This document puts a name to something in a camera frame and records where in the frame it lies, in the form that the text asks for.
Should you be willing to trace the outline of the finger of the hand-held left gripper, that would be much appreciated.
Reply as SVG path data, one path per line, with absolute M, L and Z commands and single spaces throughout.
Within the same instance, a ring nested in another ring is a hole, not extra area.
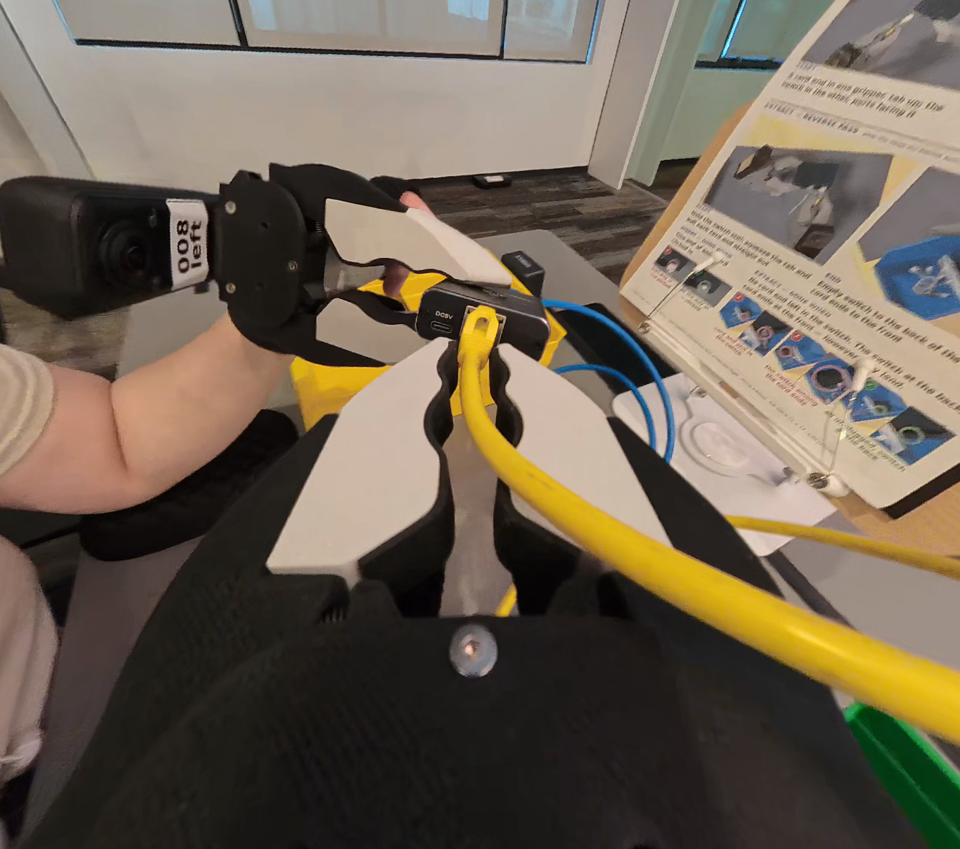
M 318 304 L 311 363 L 348 368 L 393 366 L 423 347 L 417 316 L 394 300 L 349 290 Z
M 328 249 L 326 294 L 358 288 L 370 275 L 360 270 L 392 263 L 414 274 L 437 273 L 472 286 L 508 288 L 512 276 L 483 246 L 418 208 L 399 210 L 328 198 L 323 213 Z

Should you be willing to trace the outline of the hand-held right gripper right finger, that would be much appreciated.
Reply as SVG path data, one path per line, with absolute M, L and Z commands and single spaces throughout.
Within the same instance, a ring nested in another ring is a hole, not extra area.
M 612 420 L 584 392 L 510 344 L 490 354 L 490 390 L 496 405 L 496 444 L 508 443 L 510 452 L 495 447 L 490 459 L 505 488 L 506 512 L 534 533 L 539 543 L 557 547 L 574 559 L 584 552 L 579 537 L 563 524 L 548 519 L 508 481 L 534 467 L 541 476 L 562 486 L 583 504 L 606 514 L 667 550 L 671 541 L 646 495 L 642 483 L 615 434 Z

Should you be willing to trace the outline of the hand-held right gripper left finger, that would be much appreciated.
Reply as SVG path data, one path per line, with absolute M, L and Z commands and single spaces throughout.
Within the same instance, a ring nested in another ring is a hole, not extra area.
M 450 410 L 436 339 L 355 395 L 328 437 L 267 558 L 273 575 L 361 576 L 362 560 L 426 517 L 441 491 L 441 446 L 428 411 Z

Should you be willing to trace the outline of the black network switch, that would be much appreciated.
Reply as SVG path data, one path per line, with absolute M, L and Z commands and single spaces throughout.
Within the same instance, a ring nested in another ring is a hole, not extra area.
M 544 355 L 551 335 L 544 305 L 538 298 L 508 287 L 444 279 L 421 296 L 415 331 L 427 340 L 458 340 L 469 314 L 482 306 L 496 313 L 497 345 L 509 344 L 537 361 Z

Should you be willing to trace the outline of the yellow plastic bin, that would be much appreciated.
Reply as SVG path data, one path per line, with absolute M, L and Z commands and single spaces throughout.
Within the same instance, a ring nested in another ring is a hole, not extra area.
M 408 311 L 416 311 L 426 291 L 437 286 L 441 280 L 442 276 L 436 273 L 410 275 L 403 287 L 400 302 Z M 513 277 L 510 287 L 531 295 Z M 295 359 L 290 376 L 306 429 L 311 429 L 325 416 L 342 411 L 359 391 L 387 370 L 387 367 L 325 366 Z

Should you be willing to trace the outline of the green plastic bin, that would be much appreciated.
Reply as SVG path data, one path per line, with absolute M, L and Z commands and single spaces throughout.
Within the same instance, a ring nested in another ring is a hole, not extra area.
M 957 848 L 958 750 L 860 702 L 846 706 L 844 718 L 883 788 L 927 847 Z

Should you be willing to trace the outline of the person's left forearm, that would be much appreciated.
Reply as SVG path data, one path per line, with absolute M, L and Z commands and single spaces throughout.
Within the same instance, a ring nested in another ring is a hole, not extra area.
M 2 475 L 1 506 L 87 515 L 145 503 L 215 459 L 266 406 L 293 358 L 259 348 L 224 315 L 114 382 L 39 360 L 52 375 L 53 411 Z

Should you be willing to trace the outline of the white stand base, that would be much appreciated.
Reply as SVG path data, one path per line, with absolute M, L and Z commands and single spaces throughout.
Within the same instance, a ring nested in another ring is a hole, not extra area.
M 674 411 L 676 439 L 671 466 L 726 516 L 816 527 L 836 508 L 795 480 L 770 452 L 714 399 L 685 375 L 664 386 Z

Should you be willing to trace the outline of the black power adapter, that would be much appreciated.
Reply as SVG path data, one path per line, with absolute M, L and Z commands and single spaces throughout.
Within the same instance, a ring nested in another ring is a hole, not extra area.
M 514 282 L 535 298 L 544 293 L 546 269 L 531 255 L 523 251 L 504 253 L 500 257 L 502 266 L 509 271 Z

